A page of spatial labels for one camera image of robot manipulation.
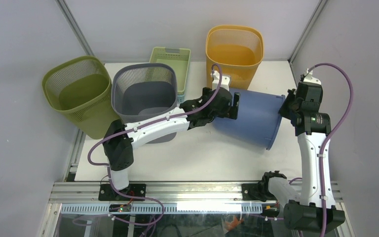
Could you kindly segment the blue plastic bucket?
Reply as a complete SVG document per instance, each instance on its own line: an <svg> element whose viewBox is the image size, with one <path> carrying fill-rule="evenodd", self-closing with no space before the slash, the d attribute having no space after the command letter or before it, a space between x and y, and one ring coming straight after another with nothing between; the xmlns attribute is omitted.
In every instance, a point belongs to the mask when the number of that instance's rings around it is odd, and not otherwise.
<svg viewBox="0 0 379 237"><path fill-rule="evenodd" d="M270 150L280 128L279 114L285 96L231 88L239 93L238 118L216 118L213 126L219 132Z"/></svg>

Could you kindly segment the orange mesh basket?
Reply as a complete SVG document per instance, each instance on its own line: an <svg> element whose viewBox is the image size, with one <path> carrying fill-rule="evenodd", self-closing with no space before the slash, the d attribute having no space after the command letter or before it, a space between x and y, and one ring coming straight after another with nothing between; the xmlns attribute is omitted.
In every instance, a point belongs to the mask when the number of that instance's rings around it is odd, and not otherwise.
<svg viewBox="0 0 379 237"><path fill-rule="evenodd" d="M211 69L220 65L230 77L230 87L247 90L264 57L262 34L251 27L218 25L210 29L205 44L206 85L212 87Z"/></svg>

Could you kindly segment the grey mesh basket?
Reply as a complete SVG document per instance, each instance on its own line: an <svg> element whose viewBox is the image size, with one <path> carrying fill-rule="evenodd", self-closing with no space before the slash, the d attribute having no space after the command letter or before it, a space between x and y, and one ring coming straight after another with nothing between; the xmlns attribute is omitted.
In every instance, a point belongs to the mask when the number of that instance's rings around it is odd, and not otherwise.
<svg viewBox="0 0 379 237"><path fill-rule="evenodd" d="M126 66L113 78L111 104L123 123L164 114L177 106L176 74L162 63Z"/></svg>

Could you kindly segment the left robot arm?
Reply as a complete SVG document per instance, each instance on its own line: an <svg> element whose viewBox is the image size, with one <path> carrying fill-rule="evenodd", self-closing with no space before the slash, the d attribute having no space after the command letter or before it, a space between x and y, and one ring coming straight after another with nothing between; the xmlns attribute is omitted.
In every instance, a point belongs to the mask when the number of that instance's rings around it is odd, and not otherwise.
<svg viewBox="0 0 379 237"><path fill-rule="evenodd" d="M134 150L163 136L205 126L216 118L236 120L240 93L225 88L203 88L198 99L156 117L134 123L118 119L111 123L101 141L108 159L110 195L116 200L129 198L128 168L134 162Z"/></svg>

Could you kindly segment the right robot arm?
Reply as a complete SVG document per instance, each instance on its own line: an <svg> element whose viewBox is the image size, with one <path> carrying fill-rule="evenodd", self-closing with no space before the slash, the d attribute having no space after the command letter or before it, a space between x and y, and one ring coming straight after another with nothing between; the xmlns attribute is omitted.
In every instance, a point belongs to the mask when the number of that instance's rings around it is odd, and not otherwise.
<svg viewBox="0 0 379 237"><path fill-rule="evenodd" d="M297 192L279 171L264 173L254 185L242 185L248 200L276 199L283 208L283 220L290 230L319 233L324 236L345 221L344 211L336 209L329 177L328 114L319 112L323 98L321 83L313 79L299 82L278 113L289 119L301 151L302 189Z"/></svg>

